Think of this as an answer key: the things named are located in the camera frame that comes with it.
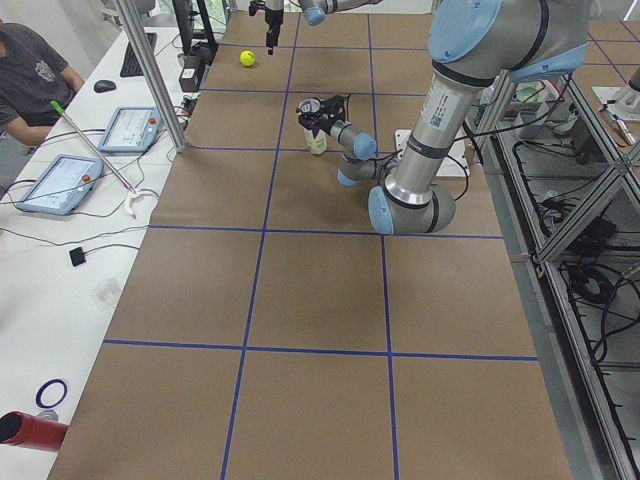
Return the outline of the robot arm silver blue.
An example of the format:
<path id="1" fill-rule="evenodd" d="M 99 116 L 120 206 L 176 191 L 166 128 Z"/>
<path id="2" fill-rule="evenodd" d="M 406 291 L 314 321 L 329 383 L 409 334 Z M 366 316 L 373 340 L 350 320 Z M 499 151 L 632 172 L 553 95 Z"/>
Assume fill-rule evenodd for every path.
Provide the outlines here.
<path id="1" fill-rule="evenodd" d="M 374 166 L 374 140 L 348 122 L 333 99 L 315 112 L 300 108 L 299 122 L 343 146 L 343 184 L 378 180 L 368 197 L 376 232 L 437 232 L 452 221 L 456 205 L 433 180 L 476 95 L 502 71 L 514 82 L 574 72 L 586 58 L 590 16 L 588 1 L 443 2 L 429 34 L 431 86 L 397 163 Z"/>
<path id="2" fill-rule="evenodd" d="M 359 0 L 329 0 L 329 1 L 299 1 L 303 18 L 310 26 L 321 24 L 325 18 L 334 13 L 343 12 L 358 8 L 364 5 L 375 5 L 378 1 Z M 267 32 L 265 35 L 265 45 L 269 55 L 274 53 L 278 46 L 281 26 L 284 22 L 284 2 L 283 1 L 257 1 L 254 6 L 258 10 L 264 11 Z"/>

